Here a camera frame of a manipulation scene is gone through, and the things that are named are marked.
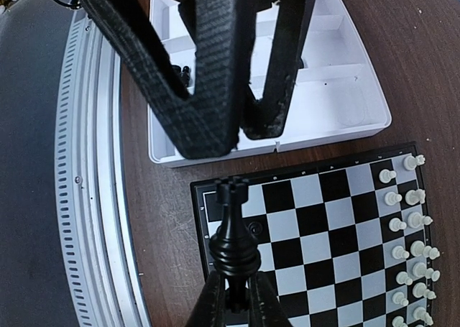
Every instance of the chessboard border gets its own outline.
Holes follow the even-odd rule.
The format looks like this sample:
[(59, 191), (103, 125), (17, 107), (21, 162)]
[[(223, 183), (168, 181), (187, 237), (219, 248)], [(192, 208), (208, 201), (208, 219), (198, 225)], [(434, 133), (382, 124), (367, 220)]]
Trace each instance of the chessboard border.
[[(397, 157), (398, 155), (407, 152), (411, 152), (414, 155), (418, 155), (417, 143), (407, 142), (404, 144), (397, 144), (394, 146), (382, 147), (379, 149), (371, 149), (369, 151), (354, 153), (351, 155), (333, 157), (326, 160), (308, 162), (300, 165), (291, 165), (277, 169), (263, 170), (259, 172), (252, 172), (249, 174), (240, 174), (232, 176), (239, 176), (245, 178), (249, 181), (250, 185), (259, 185), (268, 182), (274, 182), (273, 178), (275, 178), (275, 182), (296, 178), (299, 176), (299, 172), (305, 172), (304, 175), (319, 174), (323, 172), (344, 169), (352, 165), (367, 164), (369, 162), (387, 160), (388, 158)], [(423, 182), (423, 176), (420, 167), (417, 167), (415, 172), (417, 175), (419, 188), (425, 189), (425, 183)], [(203, 222), (201, 218), (202, 215), (204, 216), (205, 212), (200, 211), (200, 205), (204, 203), (203, 193), (211, 190), (216, 180), (217, 178), (214, 178), (209, 180), (195, 181), (190, 184), (190, 191), (193, 201), (193, 214), (195, 218), (195, 227), (198, 236), (201, 265), (203, 268), (203, 275), (205, 280), (209, 276), (207, 261), (208, 252), (206, 251), (206, 244), (204, 240), (205, 230), (203, 230)], [(422, 205), (422, 211), (424, 215), (429, 216), (430, 214), (428, 212), (427, 204), (428, 203), (424, 203)], [(427, 245), (431, 245), (431, 227), (425, 227), (425, 235), (427, 237), (425, 239), (425, 243)], [(427, 266), (431, 266), (431, 262), (431, 260), (427, 259)], [(433, 286), (433, 282), (429, 280), (428, 288), (430, 288), (430, 290), (433, 290)], [(429, 301), (427, 302), (427, 311), (431, 313), (431, 304)]]

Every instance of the wooden table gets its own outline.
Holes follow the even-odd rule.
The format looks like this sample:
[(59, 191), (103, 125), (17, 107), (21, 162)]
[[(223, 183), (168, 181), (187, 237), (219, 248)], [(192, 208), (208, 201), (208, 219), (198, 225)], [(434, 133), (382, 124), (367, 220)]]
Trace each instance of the wooden table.
[[(148, 10), (149, 0), (140, 0)], [(417, 141), (442, 251), (437, 326), (460, 319), (460, 1), (344, 0), (385, 92), (393, 123), (375, 137), (294, 152), (168, 169), (147, 153), (147, 106), (122, 74), (126, 193), (145, 300), (155, 326), (184, 326), (203, 287), (190, 183)]]

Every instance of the white chess piece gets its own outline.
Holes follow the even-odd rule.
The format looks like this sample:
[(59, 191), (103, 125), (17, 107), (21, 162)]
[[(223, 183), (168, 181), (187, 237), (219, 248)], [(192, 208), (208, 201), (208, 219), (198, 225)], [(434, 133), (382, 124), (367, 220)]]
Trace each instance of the white chess piece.
[(395, 192), (388, 192), (387, 194), (385, 194), (385, 203), (388, 206), (393, 206), (399, 203), (402, 199), (403, 199), (403, 196)]
[(441, 276), (439, 271), (435, 271), (433, 268), (426, 268), (426, 264), (423, 262), (417, 262), (412, 268), (412, 274), (416, 278), (425, 277), (426, 279), (431, 279), (434, 282), (437, 282)]
[(414, 286), (412, 294), (416, 298), (424, 297), (428, 298), (429, 300), (434, 300), (436, 298), (435, 292), (429, 290), (424, 282), (419, 282), (416, 286)]
[(414, 310), (413, 317), (416, 320), (422, 320), (424, 323), (426, 323), (429, 326), (432, 326), (434, 324), (433, 318), (428, 314), (426, 309), (424, 307), (418, 307)]
[(406, 170), (415, 170), (417, 166), (424, 164), (425, 157), (423, 155), (418, 155), (417, 157), (409, 155), (404, 159), (404, 168)]
[(405, 194), (405, 202), (414, 206), (416, 203), (425, 203), (426, 193), (423, 189), (409, 190)]
[(408, 225), (404, 221), (401, 221), (399, 218), (393, 218), (388, 226), (390, 227), (390, 230), (393, 232), (398, 232), (399, 230), (406, 230), (406, 228), (408, 227)]
[(393, 318), (391, 322), (391, 326), (393, 327), (408, 327), (408, 325), (404, 322), (404, 318), (402, 316), (396, 316)]
[(379, 174), (379, 180), (381, 183), (390, 183), (393, 178), (396, 178), (396, 172), (394, 170), (384, 169)]
[(422, 225), (430, 225), (433, 223), (433, 219), (430, 216), (422, 216), (418, 212), (412, 212), (408, 218), (408, 225), (412, 229), (416, 229)]
[(402, 305), (407, 307), (409, 305), (409, 300), (405, 297), (404, 293), (397, 291), (392, 297), (391, 300), (394, 304)]
[(403, 246), (396, 246), (391, 251), (391, 255), (396, 260), (399, 260), (399, 259), (407, 259), (410, 256), (410, 253), (407, 250), (405, 250)]
[(414, 257), (424, 256), (429, 257), (431, 260), (437, 259), (441, 256), (438, 248), (426, 246), (422, 241), (415, 241), (412, 243), (412, 246), (410, 246), (410, 253)]
[(396, 282), (399, 284), (399, 285), (412, 285), (414, 282), (413, 280), (409, 277), (408, 273), (407, 272), (399, 272), (396, 276)]

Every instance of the dark gray surface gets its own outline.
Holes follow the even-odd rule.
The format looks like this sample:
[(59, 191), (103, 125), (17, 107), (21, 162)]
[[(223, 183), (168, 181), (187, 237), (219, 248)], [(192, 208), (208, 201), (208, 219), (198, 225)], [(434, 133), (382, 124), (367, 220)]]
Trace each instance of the dark gray surface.
[(0, 16), (0, 326), (78, 326), (60, 249), (54, 136), (72, 11), (20, 0)]

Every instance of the chessboard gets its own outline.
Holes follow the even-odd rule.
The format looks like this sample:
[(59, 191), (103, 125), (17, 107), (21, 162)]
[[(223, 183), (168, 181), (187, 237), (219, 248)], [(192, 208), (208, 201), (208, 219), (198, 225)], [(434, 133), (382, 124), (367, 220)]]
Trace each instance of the chessboard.
[[(413, 254), (396, 259), (393, 249), (409, 252), (416, 241), (431, 245), (430, 227), (389, 227), (394, 218), (407, 223), (414, 212), (428, 215), (426, 203), (412, 206), (404, 199), (408, 191), (424, 189), (420, 167), (404, 165), (406, 157), (417, 155), (415, 144), (405, 144), (240, 175), (249, 181), (242, 214), (259, 242), (260, 271), (294, 327), (392, 327), (398, 316), (407, 324), (399, 326), (426, 325), (414, 311), (431, 313), (432, 300), (415, 297), (413, 288), (422, 282), (433, 290), (434, 278), (415, 276), (413, 268), (419, 262), (432, 268), (433, 260)], [(388, 183), (380, 180), (385, 169), (396, 173)], [(222, 218), (214, 181), (191, 185), (205, 277), (213, 270), (208, 242)], [(388, 205), (389, 192), (402, 200)], [(401, 272), (411, 285), (397, 282)], [(396, 304), (395, 293), (408, 302)], [(247, 317), (229, 313), (227, 325), (247, 326)]]

